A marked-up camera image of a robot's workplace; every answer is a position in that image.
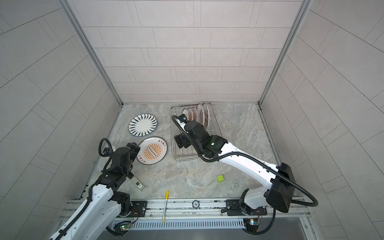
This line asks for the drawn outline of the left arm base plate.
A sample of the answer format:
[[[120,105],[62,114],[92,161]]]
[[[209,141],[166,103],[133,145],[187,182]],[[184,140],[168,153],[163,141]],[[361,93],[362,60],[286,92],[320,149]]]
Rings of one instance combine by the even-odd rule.
[[[147,201],[132,201],[129,204],[122,204],[122,210],[119,214],[121,218],[142,218],[145,217],[147,210]]]

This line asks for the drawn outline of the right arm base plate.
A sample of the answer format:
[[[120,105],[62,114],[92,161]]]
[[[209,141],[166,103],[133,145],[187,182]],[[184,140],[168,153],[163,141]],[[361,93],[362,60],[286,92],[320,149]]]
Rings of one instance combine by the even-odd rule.
[[[235,200],[226,200],[226,210],[225,213],[228,216],[266,216],[268,214],[267,209],[264,207],[259,207],[256,210],[248,209],[247,212],[244,212],[241,209],[239,204],[239,199]]]

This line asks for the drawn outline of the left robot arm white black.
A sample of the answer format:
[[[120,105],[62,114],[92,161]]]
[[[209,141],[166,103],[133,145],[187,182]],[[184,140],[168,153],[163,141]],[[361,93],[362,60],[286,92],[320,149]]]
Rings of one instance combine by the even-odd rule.
[[[51,240],[96,240],[117,216],[131,212],[130,195],[118,189],[129,176],[140,149],[136,143],[128,143],[114,150],[108,139],[101,139],[98,153],[109,158],[102,174],[89,187],[86,200]]]

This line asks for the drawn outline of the black striped white plate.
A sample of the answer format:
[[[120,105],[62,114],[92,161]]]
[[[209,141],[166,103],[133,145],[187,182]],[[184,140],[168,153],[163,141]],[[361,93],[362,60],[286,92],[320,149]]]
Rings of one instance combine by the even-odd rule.
[[[140,114],[129,122],[129,132],[135,137],[145,137],[156,130],[158,121],[154,115]]]

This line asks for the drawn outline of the orange sunburst plate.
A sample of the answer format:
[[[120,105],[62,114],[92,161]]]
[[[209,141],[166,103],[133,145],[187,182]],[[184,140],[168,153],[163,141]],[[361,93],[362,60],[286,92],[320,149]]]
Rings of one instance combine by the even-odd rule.
[[[137,160],[144,165],[154,165],[160,162],[167,154],[167,142],[160,137],[144,139],[140,144]]]
[[[193,111],[191,108],[187,108],[187,112],[188,112],[188,121],[193,121],[194,120],[194,115],[193,115]]]
[[[188,109],[184,108],[183,111],[182,111],[182,114],[184,114],[185,117],[187,118],[187,120],[189,120],[189,112],[188,112]]]

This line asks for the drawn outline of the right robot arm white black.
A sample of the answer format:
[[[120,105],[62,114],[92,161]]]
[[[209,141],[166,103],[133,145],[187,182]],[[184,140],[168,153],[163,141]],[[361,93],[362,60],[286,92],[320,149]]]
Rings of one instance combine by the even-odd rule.
[[[204,162],[221,162],[246,173],[262,184],[260,188],[242,193],[239,211],[250,216],[260,207],[271,206],[275,210],[288,213],[295,191],[283,180],[291,174],[288,165],[277,166],[261,161],[235,147],[223,137],[209,135],[197,121],[188,121],[185,116],[172,116],[173,123],[181,131],[176,136],[179,148],[193,146],[198,157]]]

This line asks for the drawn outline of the rearmost white plate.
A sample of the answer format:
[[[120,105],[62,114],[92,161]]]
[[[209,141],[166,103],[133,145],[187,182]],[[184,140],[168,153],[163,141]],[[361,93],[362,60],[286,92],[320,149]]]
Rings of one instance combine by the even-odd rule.
[[[204,128],[205,130],[208,130],[210,126],[210,111],[207,103],[202,104],[203,112],[204,112]]]

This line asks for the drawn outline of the red text white plate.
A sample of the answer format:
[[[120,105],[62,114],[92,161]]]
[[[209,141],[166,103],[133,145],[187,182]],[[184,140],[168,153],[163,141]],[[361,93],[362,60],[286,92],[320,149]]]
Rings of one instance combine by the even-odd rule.
[[[197,121],[201,124],[204,125],[205,122],[205,116],[204,116],[204,110],[202,104],[198,104],[197,106]]]

